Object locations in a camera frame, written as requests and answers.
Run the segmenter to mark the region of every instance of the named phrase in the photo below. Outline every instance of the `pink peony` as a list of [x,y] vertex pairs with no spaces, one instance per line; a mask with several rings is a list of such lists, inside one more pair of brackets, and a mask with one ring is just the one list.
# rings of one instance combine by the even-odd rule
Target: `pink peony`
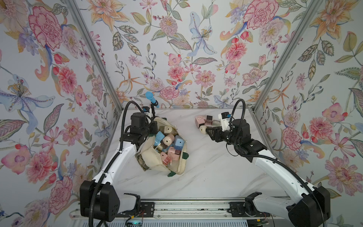
[[236,85],[236,82],[233,80],[232,77],[228,77],[224,79],[224,84],[227,85],[228,87],[233,87]]
[[289,111],[284,116],[284,122],[287,127],[296,128],[297,123],[300,120],[300,114]]
[[362,192],[363,185],[359,181],[363,181],[363,175],[356,173],[356,165],[348,166],[349,159],[344,156],[343,159],[339,157],[333,158],[333,162],[326,160],[325,168],[330,171],[328,174],[328,184],[333,187],[337,187],[339,192],[343,192],[343,186],[345,193],[354,196],[354,193]]
[[78,120],[78,117],[72,119],[68,119],[68,124],[64,124],[66,129],[63,129],[60,134],[63,135],[63,141],[68,141],[68,146],[73,146],[74,141],[82,139],[83,128],[82,122]]
[[243,23],[247,22],[247,29],[255,30],[272,20],[277,10],[276,0],[253,0],[243,16]]
[[160,78],[150,81],[150,89],[156,92],[161,91],[165,86]]
[[267,71],[261,71],[257,68],[251,69],[249,73],[243,74],[243,86],[251,85],[257,82],[259,79],[264,77],[267,74]]
[[48,200],[51,213],[57,214],[67,205],[72,187],[72,180],[68,176],[64,176],[63,180],[56,182],[56,186],[52,188]]
[[344,116],[342,115],[342,113],[343,109],[338,102],[331,105],[328,109],[325,109],[322,112],[323,116],[331,122],[343,121]]
[[1,163],[16,174],[21,174],[28,164],[30,153],[26,145],[14,150],[1,159]]
[[83,92],[83,88],[78,85],[77,89],[74,91],[74,97],[76,98],[76,103],[82,106],[82,102],[87,100],[86,94]]
[[301,136],[299,135],[299,132],[296,131],[293,128],[287,127],[282,132],[284,137],[285,144],[291,149],[291,150],[298,150],[301,147],[300,141]]
[[97,79],[92,80],[92,87],[92,95],[96,96],[98,101],[101,101],[103,95],[103,84],[100,75],[97,76]]
[[37,199],[27,205],[23,226],[25,227],[39,227],[43,226],[44,222],[48,219],[49,204],[48,199]]
[[178,31],[178,25],[176,24],[176,21],[170,16],[165,16],[162,18],[159,25],[161,30],[167,36],[172,36]]
[[258,42],[260,44],[271,42],[278,36],[283,26],[284,22],[279,18],[268,22],[263,28],[260,29],[260,38]]
[[26,169],[28,182],[33,182],[33,184],[35,184],[38,180],[44,180],[49,174],[52,164],[53,161],[50,153],[40,151],[39,153],[34,154],[29,163],[30,167]]
[[170,76],[170,78],[178,80],[183,77],[184,69],[180,65],[174,65],[169,69],[168,75]]
[[211,71],[207,72],[206,70],[204,70],[204,72],[199,72],[198,75],[195,76],[195,78],[197,78],[195,80],[195,83],[202,84],[203,87],[207,88],[215,82],[215,77],[216,75],[212,74]]
[[62,29],[52,12],[43,6],[34,6],[33,14],[29,15],[28,19],[31,30],[43,47],[47,45],[54,51],[61,46]]
[[73,29],[70,27],[64,26],[62,31],[62,42],[63,46],[70,52],[70,54],[77,58],[78,50],[79,50],[79,42],[74,34]]
[[76,74],[73,72],[73,69],[68,67],[61,68],[58,73],[58,81],[62,90],[67,94],[73,93],[77,86]]
[[181,62],[182,58],[180,55],[169,54],[169,66],[178,65]]
[[226,52],[226,58],[228,61],[239,60],[243,55],[246,54],[246,44],[242,42],[233,43]]
[[228,71],[228,73],[230,74],[235,74],[238,70],[238,67],[240,66],[241,62],[240,61],[231,61],[227,67],[226,67],[226,71]]
[[333,126],[323,117],[314,117],[309,125],[310,133],[318,139],[327,139],[333,133]]
[[179,95],[179,90],[175,89],[175,87],[172,86],[165,87],[160,91],[160,96],[165,99],[171,100],[173,98],[178,97],[178,95]]

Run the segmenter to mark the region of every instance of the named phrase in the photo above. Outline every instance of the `white marble table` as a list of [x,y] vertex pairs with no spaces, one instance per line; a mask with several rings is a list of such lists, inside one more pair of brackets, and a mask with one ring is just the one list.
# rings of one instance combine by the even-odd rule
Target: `white marble table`
[[[136,158],[132,158],[124,173],[119,176],[118,184],[115,186],[117,192],[138,194],[144,199],[244,197],[255,191],[271,196],[286,196],[282,188],[259,167],[246,158],[230,155],[225,142],[216,143],[208,135],[199,132],[194,123],[196,115],[207,114],[217,119],[222,111],[221,109],[156,110],[157,116],[166,117],[169,122],[176,125],[178,132],[188,141],[189,158],[185,171],[182,175],[167,177],[167,172],[143,171]],[[134,109],[127,111],[125,127],[130,125],[130,116],[133,112]],[[241,110],[237,110],[235,118],[239,118],[240,115]],[[248,111],[245,119],[250,124],[252,138],[262,141]],[[120,132],[121,120],[107,154],[106,163],[117,149]],[[232,145],[229,145],[228,149],[232,154],[236,154]]]

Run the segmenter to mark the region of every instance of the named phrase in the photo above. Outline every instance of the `wall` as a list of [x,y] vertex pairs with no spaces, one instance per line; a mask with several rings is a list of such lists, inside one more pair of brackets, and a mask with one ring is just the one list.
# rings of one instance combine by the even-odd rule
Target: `wall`
[[121,102],[252,106],[307,0],[77,0]]
[[0,226],[68,226],[119,113],[62,0],[0,0],[0,40]]
[[330,226],[363,223],[362,10],[324,1],[257,111],[276,157],[330,191]]

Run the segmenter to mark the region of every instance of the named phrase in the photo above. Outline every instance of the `orange lily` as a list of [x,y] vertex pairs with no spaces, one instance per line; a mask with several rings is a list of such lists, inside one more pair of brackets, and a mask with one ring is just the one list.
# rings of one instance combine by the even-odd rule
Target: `orange lily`
[[274,101],[272,101],[272,102],[276,102],[280,97],[281,97],[281,99],[282,99],[282,105],[284,106],[284,108],[285,108],[285,103],[284,103],[284,96],[285,97],[287,97],[287,98],[289,98],[287,95],[285,95],[284,94],[284,91],[286,91],[286,89],[289,87],[289,85],[290,85],[290,83],[282,90],[282,91],[280,91],[280,90],[278,90],[278,89],[273,89],[272,91],[270,91],[270,92],[273,92],[273,91],[275,91],[275,94],[277,94],[277,96],[275,97],[275,100]]
[[127,65],[126,65],[126,67],[127,67],[127,71],[129,72],[129,78],[128,78],[127,80],[121,81],[121,83],[120,83],[120,85],[118,86],[118,88],[117,88],[117,89],[119,89],[123,83],[125,83],[125,85],[126,85],[127,83],[130,83],[130,85],[131,85],[131,89],[130,89],[130,91],[129,91],[129,94],[130,94],[130,92],[132,91],[132,87],[133,87],[132,83],[133,83],[133,82],[134,82],[134,83],[137,83],[137,84],[141,84],[141,85],[145,85],[145,84],[142,84],[142,83],[137,82],[137,81],[135,80],[135,79],[140,78],[140,77],[131,78],[131,74],[130,74],[129,67],[128,67]]

